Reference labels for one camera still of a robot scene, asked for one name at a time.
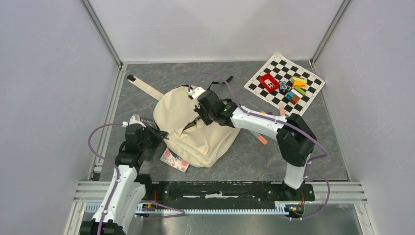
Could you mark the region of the cream canvas backpack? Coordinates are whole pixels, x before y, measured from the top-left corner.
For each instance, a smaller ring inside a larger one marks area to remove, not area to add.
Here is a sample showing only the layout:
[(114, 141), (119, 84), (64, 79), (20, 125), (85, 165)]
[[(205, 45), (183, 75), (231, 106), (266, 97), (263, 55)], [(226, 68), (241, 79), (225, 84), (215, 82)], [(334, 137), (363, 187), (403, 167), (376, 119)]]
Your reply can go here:
[(188, 98), (188, 85), (177, 86), (163, 94), (138, 77), (128, 81), (157, 100), (153, 120), (159, 130), (167, 132), (167, 148), (194, 167), (211, 167), (232, 146), (240, 129), (206, 125), (194, 111), (195, 100)]

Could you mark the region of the grey orange highlighter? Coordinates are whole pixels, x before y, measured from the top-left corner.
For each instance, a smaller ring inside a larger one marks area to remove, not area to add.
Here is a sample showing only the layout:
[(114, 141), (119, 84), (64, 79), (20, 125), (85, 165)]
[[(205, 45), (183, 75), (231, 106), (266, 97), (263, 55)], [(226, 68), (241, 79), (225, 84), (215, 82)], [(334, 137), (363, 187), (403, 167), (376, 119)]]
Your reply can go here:
[(263, 144), (266, 145), (268, 141), (259, 133), (252, 131), (252, 134)]

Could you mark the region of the light orange highlighter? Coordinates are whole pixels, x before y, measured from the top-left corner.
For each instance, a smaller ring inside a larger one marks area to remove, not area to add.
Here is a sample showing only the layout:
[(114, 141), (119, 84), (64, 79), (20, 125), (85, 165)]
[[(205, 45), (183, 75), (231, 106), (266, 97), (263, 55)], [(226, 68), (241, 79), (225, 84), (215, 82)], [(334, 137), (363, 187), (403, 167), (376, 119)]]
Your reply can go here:
[(285, 117), (286, 116), (286, 114), (285, 114), (285, 109), (284, 109), (284, 104), (279, 104), (279, 115), (281, 116), (281, 117)]

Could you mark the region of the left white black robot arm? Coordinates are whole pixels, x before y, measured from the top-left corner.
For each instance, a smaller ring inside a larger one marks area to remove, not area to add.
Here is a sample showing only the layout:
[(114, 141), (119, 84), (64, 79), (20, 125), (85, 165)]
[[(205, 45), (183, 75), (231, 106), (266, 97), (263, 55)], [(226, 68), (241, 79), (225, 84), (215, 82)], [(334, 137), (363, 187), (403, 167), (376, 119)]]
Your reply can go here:
[(90, 221), (82, 222), (81, 235), (125, 235), (142, 199), (154, 193), (151, 177), (140, 174), (143, 153), (156, 149), (167, 132), (147, 124), (125, 124), (125, 140), (112, 162), (114, 173), (106, 195)]

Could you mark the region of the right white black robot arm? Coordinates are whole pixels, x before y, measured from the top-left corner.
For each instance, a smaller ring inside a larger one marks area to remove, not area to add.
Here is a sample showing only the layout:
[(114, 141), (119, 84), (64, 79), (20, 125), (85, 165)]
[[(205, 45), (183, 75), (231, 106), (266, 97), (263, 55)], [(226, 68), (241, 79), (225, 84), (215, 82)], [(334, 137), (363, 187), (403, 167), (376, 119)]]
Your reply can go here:
[(302, 195), (306, 162), (314, 150), (316, 137), (297, 114), (289, 117), (273, 116), (250, 110), (229, 100), (224, 102), (211, 90), (197, 87), (188, 91), (196, 101), (194, 111), (206, 125), (246, 129), (274, 139), (287, 163), (282, 182), (283, 195), (295, 200)]

